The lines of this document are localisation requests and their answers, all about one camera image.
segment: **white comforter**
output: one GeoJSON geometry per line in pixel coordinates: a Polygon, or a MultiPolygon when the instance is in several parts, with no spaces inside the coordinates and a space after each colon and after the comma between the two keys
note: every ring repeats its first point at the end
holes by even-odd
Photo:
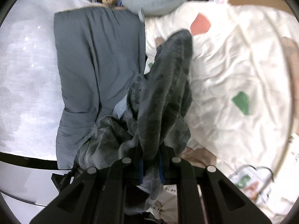
{"type": "Polygon", "coordinates": [[[277,216],[283,218],[299,194],[292,189],[289,205],[282,203],[282,190],[270,194],[269,182],[281,170],[292,132],[290,75],[281,38],[298,42],[299,24],[294,16],[268,7],[187,2],[169,15],[146,20],[147,65],[154,62],[155,39],[191,30],[198,14],[211,26],[193,37],[193,102],[185,118],[193,138],[189,147],[214,154],[217,167],[273,222],[280,221],[277,216]]]}

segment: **red patch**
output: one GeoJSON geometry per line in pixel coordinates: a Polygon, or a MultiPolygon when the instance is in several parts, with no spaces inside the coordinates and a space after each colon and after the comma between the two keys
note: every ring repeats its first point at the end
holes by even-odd
{"type": "Polygon", "coordinates": [[[209,31],[210,27],[210,21],[204,15],[199,13],[191,24],[190,31],[192,35],[205,34],[209,31]]]}

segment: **bed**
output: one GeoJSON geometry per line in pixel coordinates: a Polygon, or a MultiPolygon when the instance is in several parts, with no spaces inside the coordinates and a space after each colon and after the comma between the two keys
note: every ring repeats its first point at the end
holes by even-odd
{"type": "MultiPolygon", "coordinates": [[[[0,151],[56,160],[64,103],[53,16],[94,4],[36,1],[18,0],[0,28],[0,151]]],[[[193,35],[193,102],[185,117],[192,137],[184,157],[192,162],[204,152],[203,166],[216,165],[280,223],[299,195],[292,77],[298,71],[288,60],[294,57],[288,45],[299,42],[295,17],[268,7],[190,1],[147,18],[145,27],[145,73],[171,34],[188,29],[193,35]]]]}

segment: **dark gray blanket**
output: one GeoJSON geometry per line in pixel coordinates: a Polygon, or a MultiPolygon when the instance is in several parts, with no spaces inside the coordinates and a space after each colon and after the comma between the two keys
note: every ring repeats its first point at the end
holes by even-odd
{"type": "Polygon", "coordinates": [[[145,68],[145,30],[128,10],[56,13],[54,34],[65,109],[56,138],[59,169],[70,169],[95,122],[111,115],[145,68]]]}
{"type": "Polygon", "coordinates": [[[190,138],[183,117],[192,100],[187,79],[191,59],[192,36],[188,30],[175,33],[160,45],[151,71],[146,76],[140,74],[130,86],[122,117],[101,118],[76,156],[79,170],[92,166],[101,169],[126,157],[129,148],[140,143],[144,166],[148,166],[142,187],[149,197],[126,203],[126,214],[146,211],[162,191],[156,158],[159,145],[165,142],[179,155],[190,138]]]}

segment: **green patch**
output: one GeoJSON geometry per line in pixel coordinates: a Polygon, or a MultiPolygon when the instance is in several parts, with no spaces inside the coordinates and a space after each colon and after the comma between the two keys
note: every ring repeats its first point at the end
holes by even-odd
{"type": "Polygon", "coordinates": [[[249,175],[245,175],[235,185],[237,186],[238,189],[243,189],[243,188],[245,188],[247,186],[247,183],[250,180],[251,180],[251,177],[249,175]]]}
{"type": "Polygon", "coordinates": [[[234,104],[243,112],[244,115],[249,115],[249,96],[244,92],[239,92],[233,97],[234,104]]]}

